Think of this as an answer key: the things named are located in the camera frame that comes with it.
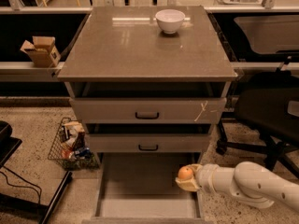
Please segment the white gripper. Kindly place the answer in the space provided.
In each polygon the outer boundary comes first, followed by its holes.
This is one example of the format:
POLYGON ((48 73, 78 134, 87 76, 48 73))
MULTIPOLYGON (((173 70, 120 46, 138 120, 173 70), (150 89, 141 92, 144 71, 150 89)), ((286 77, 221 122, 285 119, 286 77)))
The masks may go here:
POLYGON ((190 164, 189 168, 195 173, 195 179, 180 179, 176 178, 177 185, 186 191, 196 192, 200 190, 205 193, 215 193, 213 185, 213 174, 218 168, 217 164, 201 165, 198 163, 190 164))

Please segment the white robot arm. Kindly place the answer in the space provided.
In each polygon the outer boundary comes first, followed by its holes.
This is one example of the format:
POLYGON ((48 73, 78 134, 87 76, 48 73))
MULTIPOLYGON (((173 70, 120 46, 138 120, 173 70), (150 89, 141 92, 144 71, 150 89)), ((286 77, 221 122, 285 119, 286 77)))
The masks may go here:
POLYGON ((225 194, 260 209, 280 202, 299 211, 299 186, 250 161, 240 162, 235 168, 218 164, 186 165, 179 169, 176 183, 189 192, 225 194))

